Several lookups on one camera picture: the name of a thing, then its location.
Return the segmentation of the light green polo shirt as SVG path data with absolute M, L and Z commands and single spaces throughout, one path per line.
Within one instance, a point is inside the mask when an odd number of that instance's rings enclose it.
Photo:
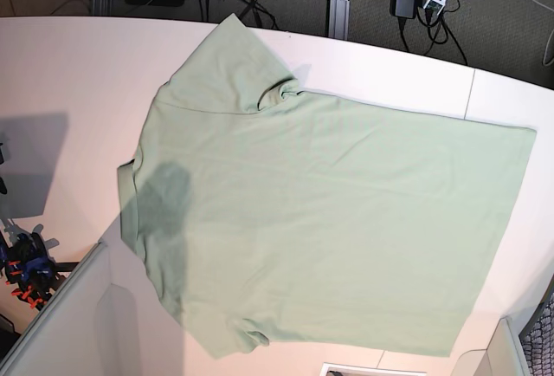
M 446 356 L 535 139 L 303 90 L 229 16 L 118 170 L 121 238 L 213 358 L 293 341 Z

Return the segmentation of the grey partition panel left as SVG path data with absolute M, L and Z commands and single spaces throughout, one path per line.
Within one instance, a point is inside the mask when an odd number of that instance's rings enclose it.
M 1 363 L 2 375 L 141 375 L 137 302 L 96 244 Z

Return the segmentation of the grey partition panel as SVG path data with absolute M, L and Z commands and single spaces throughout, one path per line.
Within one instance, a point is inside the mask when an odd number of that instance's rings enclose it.
M 519 336 L 510 317 L 502 318 L 488 346 L 464 353 L 452 376 L 530 376 Z
M 1 363 L 2 375 L 141 375 L 137 302 L 96 244 Z

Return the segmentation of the grey partition panel right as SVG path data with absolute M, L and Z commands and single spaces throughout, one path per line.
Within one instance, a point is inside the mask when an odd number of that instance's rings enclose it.
M 530 376 L 519 336 L 510 317 L 502 318 L 488 346 L 464 353 L 452 376 Z

